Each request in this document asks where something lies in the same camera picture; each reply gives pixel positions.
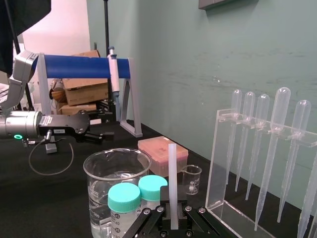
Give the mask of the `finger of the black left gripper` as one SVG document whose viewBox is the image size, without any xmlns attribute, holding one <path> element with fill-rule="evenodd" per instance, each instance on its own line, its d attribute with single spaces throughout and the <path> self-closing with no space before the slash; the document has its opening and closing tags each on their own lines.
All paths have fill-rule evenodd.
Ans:
<svg viewBox="0 0 317 238">
<path fill-rule="evenodd" d="M 114 132 L 104 132 L 104 133 L 91 133 L 87 132 L 84 135 L 86 140 L 113 140 Z"/>
<path fill-rule="evenodd" d="M 91 143 L 91 144 L 102 144 L 103 139 L 101 137 L 92 138 L 92 137 L 77 137 L 75 138 L 77 143 Z"/>
</svg>

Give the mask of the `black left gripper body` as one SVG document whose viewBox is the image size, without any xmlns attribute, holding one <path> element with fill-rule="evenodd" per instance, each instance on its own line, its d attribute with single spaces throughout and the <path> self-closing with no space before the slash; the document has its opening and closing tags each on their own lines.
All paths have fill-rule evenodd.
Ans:
<svg viewBox="0 0 317 238">
<path fill-rule="evenodd" d="M 45 136 L 50 130 L 53 136 L 71 136 L 77 142 L 90 139 L 86 135 L 90 128 L 90 118 L 87 114 L 47 115 L 42 116 L 38 124 L 38 135 Z"/>
</svg>

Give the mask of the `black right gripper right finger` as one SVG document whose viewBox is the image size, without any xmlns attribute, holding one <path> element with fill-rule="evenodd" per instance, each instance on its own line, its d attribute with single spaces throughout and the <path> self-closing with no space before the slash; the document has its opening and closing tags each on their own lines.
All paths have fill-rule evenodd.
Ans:
<svg viewBox="0 0 317 238">
<path fill-rule="evenodd" d="M 218 220 L 205 207 L 194 208 L 185 200 L 178 200 L 186 228 L 181 229 L 185 238 L 220 238 L 221 231 Z"/>
</svg>

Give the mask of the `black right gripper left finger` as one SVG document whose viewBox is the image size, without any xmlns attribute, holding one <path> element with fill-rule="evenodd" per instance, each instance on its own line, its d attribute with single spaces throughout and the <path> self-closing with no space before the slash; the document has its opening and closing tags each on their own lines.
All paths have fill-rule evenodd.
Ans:
<svg viewBox="0 0 317 238">
<path fill-rule="evenodd" d="M 168 238 L 169 231 L 163 229 L 163 218 L 166 217 L 166 205 L 169 203 L 168 185 L 160 188 L 160 202 L 155 209 L 146 207 L 137 217 L 128 231 L 126 238 Z"/>
</svg>

